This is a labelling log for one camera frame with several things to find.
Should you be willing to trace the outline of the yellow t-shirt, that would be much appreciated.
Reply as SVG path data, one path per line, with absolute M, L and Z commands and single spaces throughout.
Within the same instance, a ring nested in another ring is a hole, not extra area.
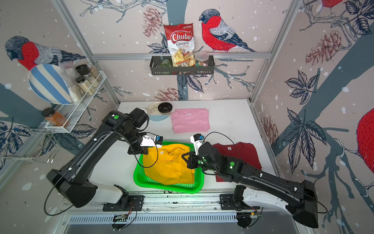
M 184 144 L 163 145 L 161 148 L 151 147 L 143 156 L 145 175 L 163 185 L 193 184 L 195 170 L 187 168 L 182 155 L 191 148 Z

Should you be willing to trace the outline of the green plastic basket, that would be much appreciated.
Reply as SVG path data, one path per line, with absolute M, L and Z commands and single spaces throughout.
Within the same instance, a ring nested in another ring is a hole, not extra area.
M 170 145 L 170 144 L 184 144 L 191 148 L 191 151 L 194 150 L 193 145 L 190 143 L 178 143 L 178 142 L 163 142 L 163 145 Z M 145 175 L 145 171 L 143 168 L 143 156 L 139 157 L 139 164 L 136 166 L 134 171 L 133 180 L 136 185 L 144 188 L 152 188 L 152 189 L 159 189 L 159 190 L 166 190 L 172 192 L 179 192 L 179 193 L 188 193 L 188 194 L 195 194 L 199 192 L 205 182 L 205 176 L 202 173 L 201 169 L 194 169 L 195 170 L 195 182 L 193 184 L 174 184 L 174 185 L 163 185 L 155 180 L 152 180 L 148 176 Z

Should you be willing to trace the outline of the dark red t-shirt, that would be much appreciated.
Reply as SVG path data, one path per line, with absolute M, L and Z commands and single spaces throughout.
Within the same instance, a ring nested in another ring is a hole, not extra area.
M 262 170 L 257 150 L 251 143 L 239 142 L 235 145 L 222 145 L 217 143 L 212 145 L 212 147 L 216 148 L 223 156 L 237 158 L 256 168 L 258 171 Z

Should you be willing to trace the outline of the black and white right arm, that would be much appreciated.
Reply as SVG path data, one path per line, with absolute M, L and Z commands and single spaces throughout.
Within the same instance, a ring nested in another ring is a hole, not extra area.
M 187 168 L 212 170 L 227 182 L 253 186 L 274 195 L 286 202 L 285 209 L 296 222 L 318 228 L 318 200 L 312 182 L 286 180 L 259 170 L 241 159 L 224 156 L 206 142 L 201 134 L 192 136 L 191 142 L 195 151 L 182 155 Z

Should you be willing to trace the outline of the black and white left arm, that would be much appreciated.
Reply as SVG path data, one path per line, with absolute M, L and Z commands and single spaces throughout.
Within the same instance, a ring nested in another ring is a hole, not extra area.
M 102 121 L 94 136 L 61 169 L 52 169 L 47 179 L 74 207 L 91 202 L 103 202 L 127 207 L 128 192 L 119 185 L 106 186 L 89 181 L 96 164 L 110 147 L 120 139 L 129 145 L 129 155 L 147 154 L 150 147 L 162 147 L 163 137 L 145 133 L 141 126 L 149 123 L 149 116 L 140 108 L 129 114 L 111 111 Z

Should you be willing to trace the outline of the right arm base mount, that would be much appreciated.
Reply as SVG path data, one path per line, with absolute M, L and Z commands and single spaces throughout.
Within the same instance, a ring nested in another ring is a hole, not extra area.
M 220 194 L 220 202 L 219 202 L 222 210 L 235 210 L 235 211 L 243 211 L 243 210 L 259 210 L 261 209 L 260 206 L 251 207 L 245 204 L 242 200 L 235 199 L 234 194 Z

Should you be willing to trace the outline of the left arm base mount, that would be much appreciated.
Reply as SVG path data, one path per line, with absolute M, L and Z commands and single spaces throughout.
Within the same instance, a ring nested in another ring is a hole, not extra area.
M 122 212 L 122 211 L 142 211 L 145 196 L 125 195 L 117 203 L 106 203 L 103 206 L 104 212 Z

